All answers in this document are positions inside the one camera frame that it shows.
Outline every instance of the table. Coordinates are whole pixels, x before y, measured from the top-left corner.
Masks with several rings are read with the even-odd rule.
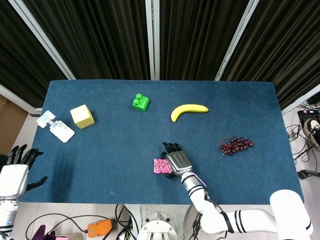
[[[150,98],[147,112],[132,108],[137,93]],[[95,124],[79,129],[70,109],[86,104]],[[201,104],[207,113],[172,110]],[[280,189],[303,199],[275,88],[270,82],[57,80],[50,83],[43,112],[50,110],[75,135],[62,143],[49,128],[33,142],[44,154],[29,183],[48,176],[24,202],[190,204],[178,177],[153,173],[153,159],[177,142],[218,204],[269,204]],[[220,139],[245,137],[254,147],[222,156]]]

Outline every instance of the orange device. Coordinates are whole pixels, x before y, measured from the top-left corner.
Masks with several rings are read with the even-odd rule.
[[[88,225],[88,236],[89,238],[104,236],[110,232],[111,228],[112,228],[111,219],[104,219],[104,220],[90,223]]]

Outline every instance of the banana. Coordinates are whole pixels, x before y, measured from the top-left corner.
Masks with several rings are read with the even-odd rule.
[[[184,113],[190,113],[190,112],[206,113],[208,111],[209,111],[209,109],[203,105],[184,104],[184,105],[178,106],[176,109],[173,110],[173,112],[171,113],[171,120],[172,120],[172,122],[177,121],[178,117]]]

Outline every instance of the pink sponge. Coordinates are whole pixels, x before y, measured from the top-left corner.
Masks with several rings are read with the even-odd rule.
[[[172,168],[167,159],[155,159],[153,162],[153,172],[155,174],[171,174]]]

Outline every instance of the grapes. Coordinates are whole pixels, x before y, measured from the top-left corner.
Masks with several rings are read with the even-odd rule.
[[[223,143],[219,146],[219,149],[222,152],[222,155],[230,155],[233,156],[238,151],[247,150],[249,147],[254,146],[254,141],[250,139],[245,139],[244,137],[237,138],[234,136],[230,139],[230,143]]]

